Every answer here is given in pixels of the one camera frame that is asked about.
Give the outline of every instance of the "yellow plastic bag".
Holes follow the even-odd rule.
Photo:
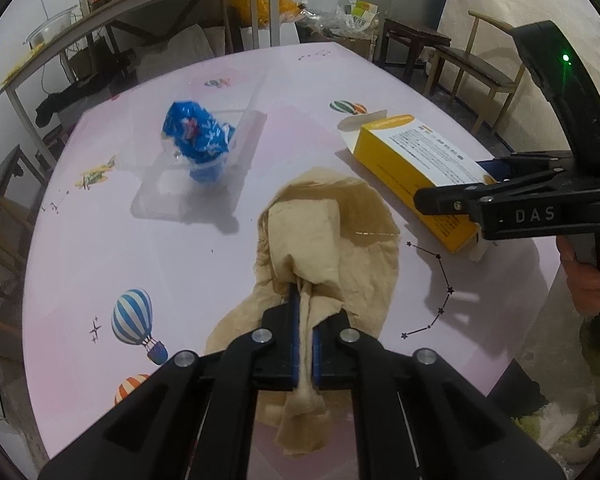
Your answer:
[[[280,21],[294,22],[300,15],[298,4],[293,0],[278,0],[280,5]],[[250,0],[229,0],[229,5],[235,7],[240,14],[243,27],[251,25],[251,3]],[[256,0],[258,9],[258,27],[265,27],[269,23],[269,0]]]

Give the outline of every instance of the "dark chair seat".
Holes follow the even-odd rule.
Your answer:
[[[445,56],[450,58],[450,60],[457,60],[466,65],[468,68],[479,72],[494,85],[499,86],[500,88],[514,89],[516,87],[516,83],[508,75],[502,73],[496,67],[490,65],[485,60],[480,59],[474,54],[467,54],[460,48],[453,48],[451,46],[444,45],[439,45],[438,50],[443,52]]]

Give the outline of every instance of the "crumpled cloth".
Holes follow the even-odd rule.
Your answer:
[[[352,327],[377,337],[398,277],[399,230],[378,192],[358,178],[313,168],[286,184],[258,220],[253,292],[222,319],[206,352],[225,349],[300,293],[300,373],[292,392],[260,392],[256,420],[278,428],[285,454],[324,447],[334,420],[350,409],[348,392],[320,392],[311,380],[312,330],[347,311]]]

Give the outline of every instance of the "finger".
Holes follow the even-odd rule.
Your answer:
[[[573,305],[580,314],[584,316],[600,314],[600,290],[582,290],[570,286],[570,291]]]
[[[567,273],[567,282],[575,288],[583,290],[600,289],[600,271],[595,267],[568,261],[562,261],[562,266]]]
[[[557,236],[555,237],[555,245],[558,247],[558,252],[560,253],[560,257],[565,262],[572,262],[576,259],[576,253],[571,247],[569,240],[566,236]]]

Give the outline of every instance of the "pink tablecloth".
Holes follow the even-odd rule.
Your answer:
[[[242,109],[265,73],[254,106],[266,122],[231,209],[206,202],[189,223],[135,218],[130,204],[139,172],[120,169],[103,173],[106,181],[89,189],[76,187],[82,172],[107,164],[117,153],[128,155],[129,146],[138,161],[151,164],[160,153],[162,121],[172,101]],[[228,84],[220,83],[223,79]],[[369,112],[413,114],[476,160],[491,158],[432,103],[336,44],[210,60],[136,87],[83,116],[51,178],[27,263],[24,357],[49,455],[111,408],[126,378],[156,369],[144,348],[114,336],[110,318],[118,297],[142,288],[152,302],[154,340],[170,355],[185,348],[202,352],[218,320],[253,286],[256,218],[280,186],[313,166],[367,179],[401,228],[400,277],[381,342],[407,354],[433,348],[483,392],[491,389],[554,279],[553,241],[503,242],[479,263],[469,261],[466,252],[445,253],[416,217],[352,160],[336,130],[346,114],[330,107],[335,101],[362,104]],[[415,245],[440,254],[442,266]],[[445,301],[435,325],[403,337],[431,325]],[[100,327],[97,336],[95,327]],[[353,442],[338,439],[331,449],[289,465],[266,428],[257,429],[255,443],[263,467],[287,479],[320,478],[353,456]]]

